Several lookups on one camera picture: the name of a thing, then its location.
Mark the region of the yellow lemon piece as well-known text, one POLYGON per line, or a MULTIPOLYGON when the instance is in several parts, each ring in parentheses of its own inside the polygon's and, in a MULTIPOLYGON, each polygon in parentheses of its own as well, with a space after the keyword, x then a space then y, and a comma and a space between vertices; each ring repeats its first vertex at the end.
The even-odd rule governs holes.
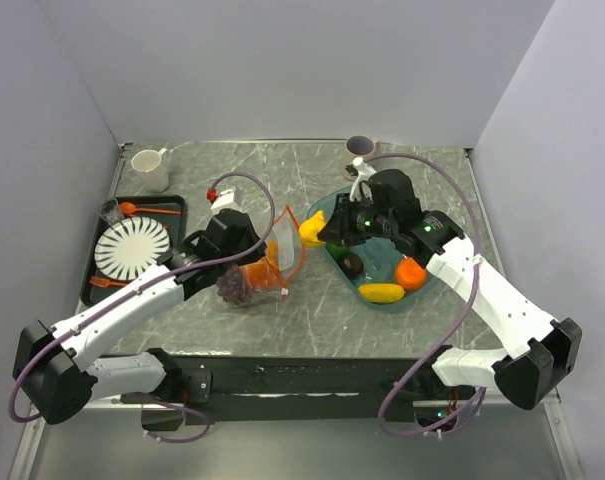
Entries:
POLYGON ((298 228, 298 234, 301 243, 308 248, 317 248, 325 245, 325 242, 318 238, 319 233, 326 226, 324 212, 316 211, 312 217, 305 220, 298 228))

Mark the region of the small orange pumpkin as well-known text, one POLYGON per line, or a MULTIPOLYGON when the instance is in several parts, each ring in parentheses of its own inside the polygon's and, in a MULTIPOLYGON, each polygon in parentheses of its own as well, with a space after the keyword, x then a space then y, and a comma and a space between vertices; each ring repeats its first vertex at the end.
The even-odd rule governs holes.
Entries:
POLYGON ((266 261, 258 261, 243 266, 248 286, 255 291, 266 291, 278 286, 277 275, 266 261))

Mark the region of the purple grape bunch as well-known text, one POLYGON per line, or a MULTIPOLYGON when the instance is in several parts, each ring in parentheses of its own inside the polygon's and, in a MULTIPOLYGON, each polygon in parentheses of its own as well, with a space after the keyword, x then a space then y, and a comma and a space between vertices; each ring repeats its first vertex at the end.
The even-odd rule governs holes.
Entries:
POLYGON ((248 306, 254 301, 253 290, 243 270, 237 265, 232 265, 218 278, 216 287, 217 295, 232 306, 248 306))

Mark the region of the clear zip top bag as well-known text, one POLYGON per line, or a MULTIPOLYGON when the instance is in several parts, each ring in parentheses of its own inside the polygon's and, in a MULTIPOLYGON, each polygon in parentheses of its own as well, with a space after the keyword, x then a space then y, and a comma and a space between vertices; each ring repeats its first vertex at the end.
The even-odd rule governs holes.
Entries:
POLYGON ((218 299, 230 307, 286 299, 290 284, 306 259, 299 226, 293 210, 285 205, 265 241, 265 256, 254 263, 233 265, 216 282, 218 299))

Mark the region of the orange tangerine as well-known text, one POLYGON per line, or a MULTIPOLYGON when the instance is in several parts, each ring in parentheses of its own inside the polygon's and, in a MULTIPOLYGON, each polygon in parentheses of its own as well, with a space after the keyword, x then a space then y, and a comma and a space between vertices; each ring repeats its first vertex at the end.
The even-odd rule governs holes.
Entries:
POLYGON ((428 273, 413 258, 404 258, 396 267, 395 280, 405 291, 413 292, 427 283, 428 273))

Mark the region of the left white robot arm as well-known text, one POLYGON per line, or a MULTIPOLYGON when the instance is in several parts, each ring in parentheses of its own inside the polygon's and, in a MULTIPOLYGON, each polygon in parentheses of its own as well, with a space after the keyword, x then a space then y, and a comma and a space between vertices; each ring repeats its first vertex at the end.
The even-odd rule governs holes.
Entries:
POLYGON ((51 425, 103 397, 146 393, 161 402, 181 399, 186 381, 164 350, 118 358, 105 352, 139 323, 213 286, 230 265, 260 260, 266 238, 248 214, 224 209, 105 300, 52 327, 34 321, 19 337, 13 390, 24 392, 51 425))

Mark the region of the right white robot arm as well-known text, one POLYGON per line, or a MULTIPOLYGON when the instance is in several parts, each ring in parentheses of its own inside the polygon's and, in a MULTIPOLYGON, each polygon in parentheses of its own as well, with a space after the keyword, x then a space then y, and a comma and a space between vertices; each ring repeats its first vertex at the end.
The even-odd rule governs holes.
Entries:
POLYGON ((419 375, 421 390, 442 398, 454 386, 499 391, 515 406, 533 409, 574 368, 582 330, 536 306, 474 249, 447 214, 425 210, 410 178, 398 169, 367 174, 350 192, 312 207, 318 240, 355 247, 374 238, 391 242, 450 287, 489 326, 502 346, 494 350, 442 347, 419 375))

